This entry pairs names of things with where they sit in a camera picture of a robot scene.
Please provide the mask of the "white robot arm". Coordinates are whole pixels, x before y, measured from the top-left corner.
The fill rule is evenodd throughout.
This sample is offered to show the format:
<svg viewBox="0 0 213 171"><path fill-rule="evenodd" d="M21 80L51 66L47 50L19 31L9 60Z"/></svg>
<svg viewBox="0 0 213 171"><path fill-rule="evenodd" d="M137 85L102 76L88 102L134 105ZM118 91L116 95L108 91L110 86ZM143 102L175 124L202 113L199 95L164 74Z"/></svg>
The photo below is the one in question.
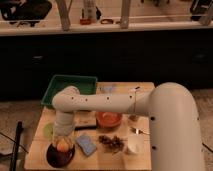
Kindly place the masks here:
<svg viewBox="0 0 213 171"><path fill-rule="evenodd" d="M69 133L66 115L78 110L149 118L152 171L205 171L198 110L192 94L177 83L147 92L82 95L70 86L52 99L55 131Z"/></svg>

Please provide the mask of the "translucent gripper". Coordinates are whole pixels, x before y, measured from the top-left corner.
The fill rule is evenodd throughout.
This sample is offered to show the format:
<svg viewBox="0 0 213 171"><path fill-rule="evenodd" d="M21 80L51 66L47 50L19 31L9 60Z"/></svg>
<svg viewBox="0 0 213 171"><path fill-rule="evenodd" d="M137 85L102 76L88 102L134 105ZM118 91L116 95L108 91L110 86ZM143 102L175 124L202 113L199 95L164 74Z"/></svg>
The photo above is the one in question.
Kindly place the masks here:
<svg viewBox="0 0 213 171"><path fill-rule="evenodd" d="M54 133L52 137L52 143L57 145L60 140L64 139L67 144L72 145L74 141L74 133L71 132L69 135L62 135L58 133Z"/></svg>

